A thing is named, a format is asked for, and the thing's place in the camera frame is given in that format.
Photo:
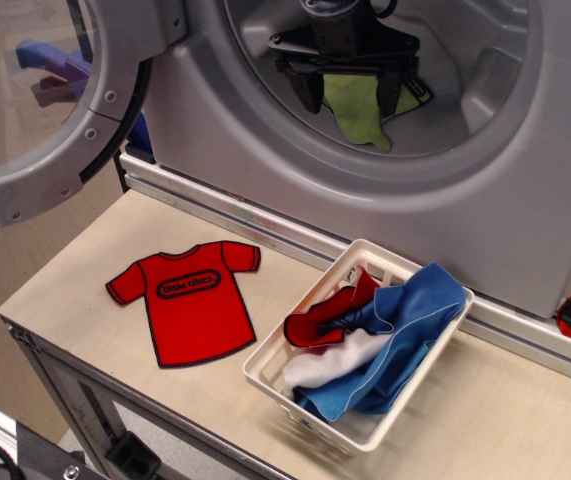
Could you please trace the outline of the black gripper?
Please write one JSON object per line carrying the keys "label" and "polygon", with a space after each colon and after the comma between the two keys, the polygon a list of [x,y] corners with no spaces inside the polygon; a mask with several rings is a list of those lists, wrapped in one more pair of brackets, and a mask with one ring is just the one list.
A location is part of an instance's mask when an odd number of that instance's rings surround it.
{"label": "black gripper", "polygon": [[274,34],[268,46],[277,53],[277,71],[289,77],[302,105],[313,114],[323,103],[323,76],[364,75],[378,76],[376,99],[381,116],[389,118],[396,112],[403,78],[419,70],[418,38],[368,15],[313,18]]}

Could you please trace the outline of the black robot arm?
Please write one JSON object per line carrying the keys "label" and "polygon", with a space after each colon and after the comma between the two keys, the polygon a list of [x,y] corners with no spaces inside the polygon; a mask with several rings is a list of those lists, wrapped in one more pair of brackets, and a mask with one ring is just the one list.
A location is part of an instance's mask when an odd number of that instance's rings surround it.
{"label": "black robot arm", "polygon": [[308,21],[272,35],[268,46],[275,62],[306,108],[319,112],[325,95],[325,75],[373,76],[382,114],[395,113],[401,86],[417,78],[420,40],[384,25],[397,3],[380,11],[369,1],[302,1]]}

